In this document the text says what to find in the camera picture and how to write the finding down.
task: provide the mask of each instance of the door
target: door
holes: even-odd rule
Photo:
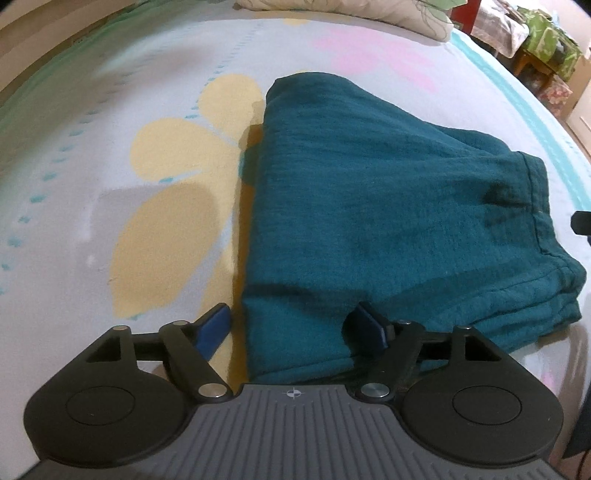
[[[566,122],[587,152],[591,153],[591,82]]]

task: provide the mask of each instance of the teal fabric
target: teal fabric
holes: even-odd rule
[[[278,79],[242,297],[251,380],[362,368],[342,335],[359,301],[430,330],[474,325],[509,352],[578,320],[586,273],[549,210],[539,158],[341,77]]]

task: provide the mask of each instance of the silver screw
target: silver screw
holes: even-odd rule
[[[199,395],[207,398],[223,397],[227,391],[226,386],[219,383],[206,383],[205,385],[201,385],[199,390],[197,390]]]
[[[390,389],[383,383],[366,383],[361,387],[361,393],[370,398],[383,398],[390,394]]]

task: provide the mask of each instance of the gray ribbed surface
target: gray ribbed surface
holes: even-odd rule
[[[227,403],[200,407],[185,432],[131,465],[84,470],[44,461],[26,480],[561,480],[541,460],[476,469],[416,444],[392,411],[343,386],[246,385]]]

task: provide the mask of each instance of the floor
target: floor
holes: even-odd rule
[[[564,129],[568,132],[568,134],[571,136],[571,138],[574,140],[574,142],[579,146],[579,148],[581,149],[581,152],[583,152],[583,155],[585,155],[585,157],[587,157],[587,160],[589,160],[589,163],[591,163],[591,154],[587,151],[587,149],[585,149],[583,144],[579,141],[579,139],[574,134],[574,132],[570,129],[570,127],[567,125],[567,123],[565,121],[561,120],[560,125],[562,125],[564,127]]]

